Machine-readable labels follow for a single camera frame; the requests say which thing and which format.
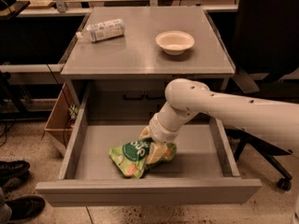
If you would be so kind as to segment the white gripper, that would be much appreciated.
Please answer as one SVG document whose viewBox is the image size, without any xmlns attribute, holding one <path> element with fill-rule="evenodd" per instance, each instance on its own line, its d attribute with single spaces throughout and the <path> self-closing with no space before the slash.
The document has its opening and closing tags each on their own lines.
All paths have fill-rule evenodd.
<svg viewBox="0 0 299 224">
<path fill-rule="evenodd" d="M 146 126 L 139 135 L 139 140 L 152 138 L 156 142 L 150 144 L 146 164 L 156 163 L 167 151 L 166 144 L 173 142 L 177 136 L 178 131 L 167 130 L 158 120 L 158 115 L 155 114 L 149 121 L 149 126 Z"/>
</svg>

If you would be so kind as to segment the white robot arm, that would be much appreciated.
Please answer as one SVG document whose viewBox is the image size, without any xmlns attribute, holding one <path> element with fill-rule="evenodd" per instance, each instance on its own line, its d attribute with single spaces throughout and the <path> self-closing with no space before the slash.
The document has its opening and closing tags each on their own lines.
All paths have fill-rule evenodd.
<svg viewBox="0 0 299 224">
<path fill-rule="evenodd" d="M 197 81 L 177 78 L 164 91 L 165 103 L 139 138 L 173 142 L 180 128 L 203 113 L 275 147 L 299 156 L 299 105 L 211 91 Z"/>
</svg>

